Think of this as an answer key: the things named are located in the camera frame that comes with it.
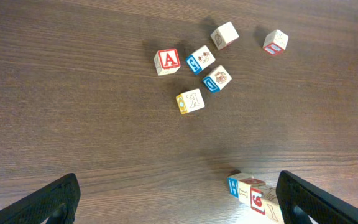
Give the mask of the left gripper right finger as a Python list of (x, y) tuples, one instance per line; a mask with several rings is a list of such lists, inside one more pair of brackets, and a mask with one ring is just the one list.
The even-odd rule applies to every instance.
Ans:
[(289, 171), (281, 171), (276, 194), (285, 224), (358, 224), (358, 208)]

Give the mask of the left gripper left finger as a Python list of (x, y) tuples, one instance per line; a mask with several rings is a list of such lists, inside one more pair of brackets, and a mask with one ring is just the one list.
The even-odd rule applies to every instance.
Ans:
[(80, 197), (76, 175), (69, 173), (0, 210), (0, 223), (73, 224)]

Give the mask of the wooden block plain I elephant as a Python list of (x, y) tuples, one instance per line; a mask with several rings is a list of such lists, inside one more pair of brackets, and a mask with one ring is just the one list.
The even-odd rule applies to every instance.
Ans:
[(276, 195), (266, 194), (263, 197), (266, 216), (275, 224), (284, 224), (282, 211)]

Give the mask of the wooden block red 6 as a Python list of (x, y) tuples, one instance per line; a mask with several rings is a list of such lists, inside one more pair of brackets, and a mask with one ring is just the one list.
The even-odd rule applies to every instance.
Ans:
[(263, 185), (250, 188), (250, 207), (253, 211), (265, 215), (264, 201), (262, 200), (264, 195), (275, 193), (275, 187), (269, 185)]

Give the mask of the wooden block green side I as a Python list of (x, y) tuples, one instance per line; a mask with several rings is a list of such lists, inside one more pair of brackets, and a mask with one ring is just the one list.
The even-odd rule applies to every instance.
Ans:
[(250, 188), (264, 185), (266, 185), (264, 181), (255, 178), (238, 180), (239, 201), (247, 206), (250, 206)]

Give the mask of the wooden block blue H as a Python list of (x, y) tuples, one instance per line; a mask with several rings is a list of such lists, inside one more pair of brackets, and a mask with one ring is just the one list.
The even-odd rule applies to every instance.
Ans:
[(238, 198), (239, 197), (239, 192), (238, 192), (238, 190), (239, 190), (239, 181), (243, 180), (243, 179), (253, 178), (253, 177), (254, 177), (253, 175), (243, 173), (243, 172), (230, 175), (227, 178), (230, 194), (232, 196)]

